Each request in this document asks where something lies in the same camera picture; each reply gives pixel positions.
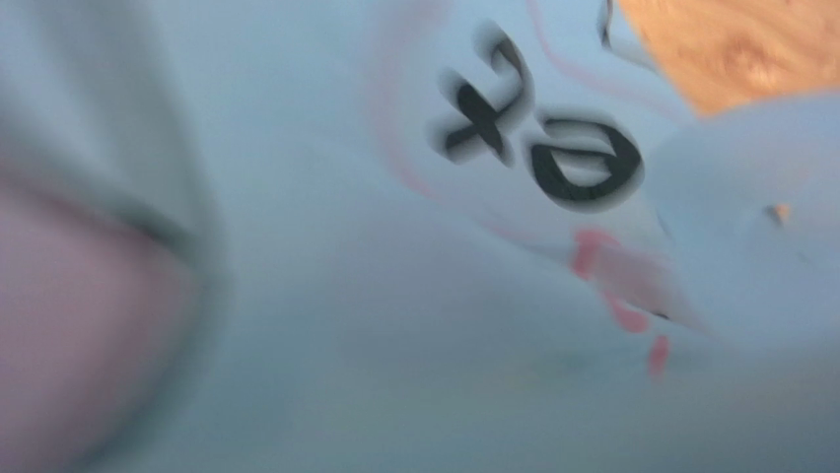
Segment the light blue plastic bag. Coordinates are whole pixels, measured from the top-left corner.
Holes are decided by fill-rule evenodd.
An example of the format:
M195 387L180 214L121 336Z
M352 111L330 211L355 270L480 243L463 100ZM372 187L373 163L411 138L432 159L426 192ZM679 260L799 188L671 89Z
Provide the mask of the light blue plastic bag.
M5 1L5 472L835 472L839 96L591 1Z

